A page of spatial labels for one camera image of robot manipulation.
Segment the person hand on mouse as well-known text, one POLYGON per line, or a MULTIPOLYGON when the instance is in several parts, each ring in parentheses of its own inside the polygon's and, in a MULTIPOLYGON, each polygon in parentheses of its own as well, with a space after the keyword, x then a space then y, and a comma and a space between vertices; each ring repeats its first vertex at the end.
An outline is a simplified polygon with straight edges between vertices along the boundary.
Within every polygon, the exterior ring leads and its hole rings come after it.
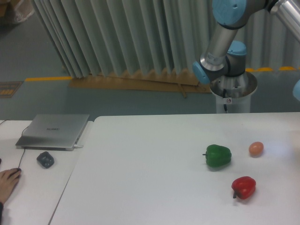
POLYGON ((9 199, 15 186, 20 180, 20 178, 16 180, 10 179, 10 175, 15 172, 16 169, 17 168, 13 168, 0 172, 0 202, 3 204, 9 199))

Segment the dark sleeved forearm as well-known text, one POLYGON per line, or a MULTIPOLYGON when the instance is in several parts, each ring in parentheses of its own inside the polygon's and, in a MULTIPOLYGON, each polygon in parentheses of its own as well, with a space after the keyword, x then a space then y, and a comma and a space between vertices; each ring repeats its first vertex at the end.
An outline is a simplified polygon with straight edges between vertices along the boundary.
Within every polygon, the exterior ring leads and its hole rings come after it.
POLYGON ((0 202, 0 225, 2 223, 2 214, 3 214, 4 205, 0 202))

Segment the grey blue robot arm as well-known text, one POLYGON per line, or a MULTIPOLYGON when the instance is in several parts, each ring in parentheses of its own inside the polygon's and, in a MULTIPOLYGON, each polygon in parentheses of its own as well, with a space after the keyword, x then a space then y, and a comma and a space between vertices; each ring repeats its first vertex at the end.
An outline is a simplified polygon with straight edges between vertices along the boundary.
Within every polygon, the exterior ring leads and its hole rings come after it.
POLYGON ((214 0, 212 11, 217 26, 207 50, 192 69, 202 84, 224 99, 250 96, 257 80, 246 72, 247 48, 234 38, 251 15, 265 9, 275 15, 296 39, 300 38, 300 2, 298 0, 214 0))

